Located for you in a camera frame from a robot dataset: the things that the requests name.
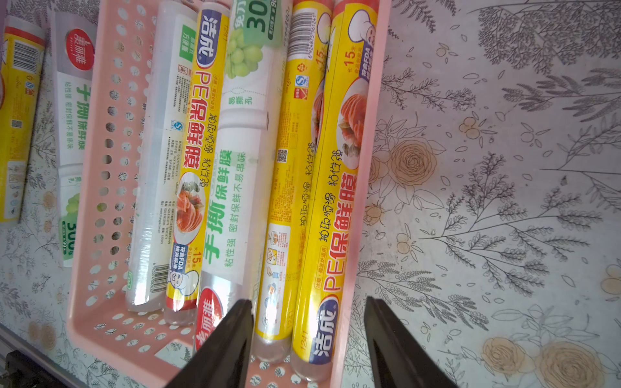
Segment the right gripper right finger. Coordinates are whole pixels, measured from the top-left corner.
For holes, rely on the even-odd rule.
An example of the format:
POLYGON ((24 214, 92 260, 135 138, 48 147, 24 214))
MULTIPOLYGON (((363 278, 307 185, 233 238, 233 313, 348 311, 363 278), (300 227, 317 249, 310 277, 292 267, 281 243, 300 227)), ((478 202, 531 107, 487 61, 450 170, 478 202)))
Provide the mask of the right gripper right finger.
POLYGON ((368 297, 365 332, 376 387, 456 388, 382 299, 368 297))

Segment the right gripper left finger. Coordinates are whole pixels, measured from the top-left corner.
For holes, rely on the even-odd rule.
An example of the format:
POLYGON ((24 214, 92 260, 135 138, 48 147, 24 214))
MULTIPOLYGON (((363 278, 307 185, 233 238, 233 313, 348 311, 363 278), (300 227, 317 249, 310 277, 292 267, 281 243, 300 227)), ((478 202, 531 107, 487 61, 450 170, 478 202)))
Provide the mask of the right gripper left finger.
POLYGON ((239 300, 166 388, 244 387, 252 333, 252 302, 239 300))

